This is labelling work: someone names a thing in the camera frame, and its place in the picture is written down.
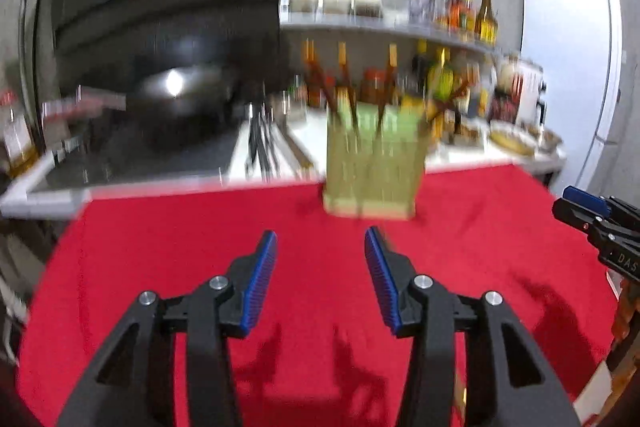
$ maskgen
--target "bowl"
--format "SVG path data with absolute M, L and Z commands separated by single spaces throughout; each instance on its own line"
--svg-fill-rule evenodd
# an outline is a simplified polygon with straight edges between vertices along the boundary
M 492 121 L 489 139 L 498 147 L 520 156 L 534 156 L 538 146 L 536 140 L 524 129 L 503 121 Z
M 523 123 L 523 127 L 536 140 L 540 152 L 553 154 L 562 143 L 561 137 L 538 123 Z

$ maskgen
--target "shelf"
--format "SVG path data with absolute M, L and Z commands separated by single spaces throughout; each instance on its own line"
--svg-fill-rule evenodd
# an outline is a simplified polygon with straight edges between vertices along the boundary
M 283 30 L 356 30 L 366 32 L 386 33 L 401 37 L 425 39 L 444 46 L 458 48 L 480 54 L 501 55 L 498 48 L 482 44 L 476 40 L 463 41 L 457 33 L 418 24 L 399 24 L 375 19 L 371 17 L 356 17 L 353 15 L 333 15 L 323 13 L 297 13 L 280 10 L 280 28 Z

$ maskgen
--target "red tablecloth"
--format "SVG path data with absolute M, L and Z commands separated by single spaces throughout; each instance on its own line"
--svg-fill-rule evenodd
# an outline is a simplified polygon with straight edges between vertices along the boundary
M 410 341 L 382 323 L 363 252 L 373 222 L 325 214 L 320 193 L 299 185 L 89 204 L 36 293 L 20 395 L 52 426 L 140 291 L 190 293 L 272 229 L 279 253 L 260 321 L 230 343 L 245 424 L 391 425 Z M 552 200 L 513 166 L 429 174 L 415 219 L 380 225 L 449 290 L 500 291 L 575 397 L 609 348 L 615 301 L 596 252 L 554 220 Z M 184 394 L 178 378 L 176 395 Z

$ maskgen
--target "metal screw cap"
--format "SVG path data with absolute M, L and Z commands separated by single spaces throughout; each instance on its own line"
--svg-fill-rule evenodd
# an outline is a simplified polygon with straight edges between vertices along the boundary
M 140 297 L 138 297 L 138 302 L 143 306 L 149 306 L 150 304 L 156 302 L 156 297 L 157 295 L 154 292 L 148 290 L 140 294 Z
M 229 284 L 229 279 L 224 275 L 216 275 L 209 281 L 209 287 L 214 290 L 222 290 Z
M 414 277 L 414 284 L 423 290 L 431 288 L 433 286 L 433 279 L 428 275 L 416 275 Z
M 487 295 L 484 296 L 484 299 L 491 304 L 491 306 L 499 306 L 504 301 L 502 295 L 498 292 L 488 292 Z

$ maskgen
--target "stove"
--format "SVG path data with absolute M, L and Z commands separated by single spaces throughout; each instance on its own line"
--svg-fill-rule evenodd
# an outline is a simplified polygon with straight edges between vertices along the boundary
M 225 174 L 239 127 L 239 120 L 223 123 L 212 116 L 154 125 L 87 122 L 78 145 L 58 155 L 56 167 L 33 192 Z

